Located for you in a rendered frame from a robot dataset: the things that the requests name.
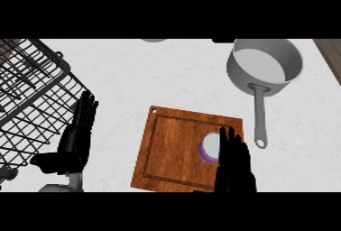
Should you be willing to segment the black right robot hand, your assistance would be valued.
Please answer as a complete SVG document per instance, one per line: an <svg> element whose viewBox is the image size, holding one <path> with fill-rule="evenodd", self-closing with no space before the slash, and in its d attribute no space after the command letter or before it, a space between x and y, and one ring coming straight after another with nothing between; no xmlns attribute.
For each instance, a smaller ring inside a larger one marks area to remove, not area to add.
<svg viewBox="0 0 341 231"><path fill-rule="evenodd" d="M219 167L216 169L216 193L256 193L257 184L251 169L251 155L233 127L220 128Z"/></svg>

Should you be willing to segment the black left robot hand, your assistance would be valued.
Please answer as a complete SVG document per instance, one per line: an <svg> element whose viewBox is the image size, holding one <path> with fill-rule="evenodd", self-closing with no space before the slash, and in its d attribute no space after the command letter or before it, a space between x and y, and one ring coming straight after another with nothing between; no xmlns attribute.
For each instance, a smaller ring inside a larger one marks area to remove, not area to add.
<svg viewBox="0 0 341 231"><path fill-rule="evenodd" d="M76 105L73 123L62 132L58 151L37 154L30 163L46 174L78 173L89 162L92 127L99 102L89 91L84 91Z"/></svg>

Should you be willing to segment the purple-rimmed can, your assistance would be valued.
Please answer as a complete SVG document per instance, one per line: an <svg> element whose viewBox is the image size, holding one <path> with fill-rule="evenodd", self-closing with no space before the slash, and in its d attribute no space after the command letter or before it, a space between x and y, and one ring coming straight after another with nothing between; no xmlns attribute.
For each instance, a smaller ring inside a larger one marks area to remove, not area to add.
<svg viewBox="0 0 341 231"><path fill-rule="evenodd" d="M220 135L217 133L208 133L204 135L198 146L198 153L200 153L201 160L205 163L219 162L219 152L220 152Z"/></svg>

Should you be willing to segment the brown wooden cutting board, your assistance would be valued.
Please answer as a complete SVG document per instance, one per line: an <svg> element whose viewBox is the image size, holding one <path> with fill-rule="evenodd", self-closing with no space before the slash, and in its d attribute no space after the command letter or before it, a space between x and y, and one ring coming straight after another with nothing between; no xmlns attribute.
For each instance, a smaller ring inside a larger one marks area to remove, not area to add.
<svg viewBox="0 0 341 231"><path fill-rule="evenodd" d="M220 128L244 136L242 119L149 107L130 186L164 192L213 192L219 162L200 156L200 143Z"/></svg>

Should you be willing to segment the grey metal pot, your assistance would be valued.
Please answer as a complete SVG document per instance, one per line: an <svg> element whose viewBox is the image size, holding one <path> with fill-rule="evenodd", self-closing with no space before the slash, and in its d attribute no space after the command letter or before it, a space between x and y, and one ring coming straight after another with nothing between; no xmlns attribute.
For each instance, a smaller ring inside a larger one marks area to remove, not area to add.
<svg viewBox="0 0 341 231"><path fill-rule="evenodd" d="M239 90L254 98L254 143L267 147L266 98L275 96L303 72L303 56L287 39L236 39L226 73Z"/></svg>

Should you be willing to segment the brown wooden panel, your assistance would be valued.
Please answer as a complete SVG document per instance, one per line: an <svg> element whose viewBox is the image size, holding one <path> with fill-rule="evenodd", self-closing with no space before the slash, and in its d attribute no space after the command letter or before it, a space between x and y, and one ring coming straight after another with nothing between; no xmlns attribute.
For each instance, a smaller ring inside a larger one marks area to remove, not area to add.
<svg viewBox="0 0 341 231"><path fill-rule="evenodd" d="M341 84L341 39L315 39L322 57Z"/></svg>

